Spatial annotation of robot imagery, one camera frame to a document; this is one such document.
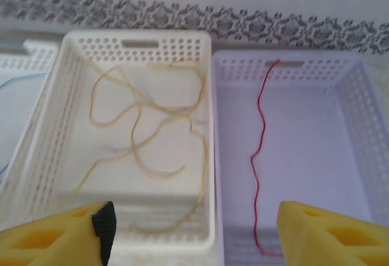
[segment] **blue wire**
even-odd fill
[[[12,78],[8,81],[6,81],[4,84],[1,84],[0,85],[0,89],[6,87],[6,85],[9,85],[9,84],[12,84],[13,82],[17,82],[17,81],[21,81],[21,80],[28,80],[28,79],[34,79],[34,78],[38,78],[40,76],[43,76],[45,75],[46,73],[36,73],[34,75],[27,75],[27,76],[20,76],[20,77],[15,77],[15,78]],[[28,128],[27,131],[29,131],[32,127],[33,123],[31,123],[30,127]],[[6,164],[2,169],[0,169],[0,182],[1,182],[1,176],[3,175],[3,173],[5,173],[5,170],[7,170],[8,168],[8,164]]]
[[[45,75],[46,73],[36,73],[34,75],[27,75],[27,76],[20,76],[20,77],[15,77],[15,78],[12,78],[8,81],[6,81],[4,84],[1,84],[0,85],[0,89],[6,87],[6,85],[9,85],[11,84],[12,82],[15,82],[15,81],[21,81],[21,80],[27,80],[27,79],[32,79],[32,78],[38,78],[42,75]]]

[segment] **white plastic basket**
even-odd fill
[[[258,237],[281,251],[276,229],[282,200],[296,200],[389,226],[388,123],[360,56],[322,51],[221,51],[213,56],[216,187],[221,265],[284,265],[263,257],[253,238],[261,179]]]
[[[168,73],[148,63],[192,61],[202,67],[206,91],[192,115],[193,127],[207,142],[208,166],[205,193],[188,221],[165,234],[143,234],[129,229],[165,228],[186,216],[201,188],[202,142],[188,132],[188,122],[171,124],[148,148],[140,151],[149,167],[186,170],[170,179],[144,174],[132,156],[117,163],[98,166],[77,196],[64,206],[73,208],[96,200],[112,200],[117,215],[115,251],[199,252],[215,239],[213,182],[213,113],[210,75],[210,37],[203,32],[152,30],[91,30],[68,33],[54,67],[30,152],[23,168],[8,226],[52,214],[69,197],[93,163],[113,157],[131,147],[129,136],[136,109],[115,126],[100,129],[89,122],[92,86],[102,70],[120,65],[136,86],[163,106],[187,106],[198,96],[200,84],[184,69]],[[98,121],[109,121],[134,100],[126,87],[102,80],[96,88],[94,106]],[[165,119],[160,112],[144,109],[136,143],[147,138]]]
[[[0,72],[10,73],[12,71],[12,78],[46,73],[43,79],[44,84],[36,95],[35,105],[31,107],[31,115],[21,132],[15,153],[7,170],[2,175],[2,182],[0,182],[0,230],[6,227],[6,221],[10,217],[12,204],[15,201],[16,187],[35,132],[36,120],[39,117],[46,95],[47,81],[51,77],[50,71],[57,57],[58,46],[59,44],[49,41],[28,39],[22,45],[27,54],[0,53]]]

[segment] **perforated basket wall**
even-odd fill
[[[192,198],[174,197],[171,201],[153,201],[147,210],[116,207],[118,230],[114,251],[204,251],[215,238],[215,202],[213,182],[213,114],[210,84],[210,38],[202,32],[94,30],[70,32],[61,47],[54,75],[50,81],[42,117],[38,122],[32,149],[22,172],[9,225],[52,214],[61,197],[57,183],[63,169],[64,152],[77,113],[75,106],[83,92],[86,65],[80,57],[101,65],[104,70],[118,63],[144,66],[146,63],[171,63],[177,60],[198,62],[207,72],[207,95],[202,103],[207,107],[208,173],[201,206],[179,229],[166,234],[140,234],[128,229],[129,220],[148,225],[169,226],[185,216],[194,205]]]
[[[15,191],[22,174],[22,168],[29,151],[32,137],[35,133],[36,121],[42,110],[42,105],[47,92],[47,82],[51,77],[51,67],[58,53],[58,44],[37,40],[26,40],[23,44],[28,55],[14,55],[0,53],[0,72],[15,71],[17,76],[47,73],[36,105],[21,134],[15,153],[8,165],[7,171],[2,176],[0,183],[0,229],[5,228],[7,219],[15,201]]]

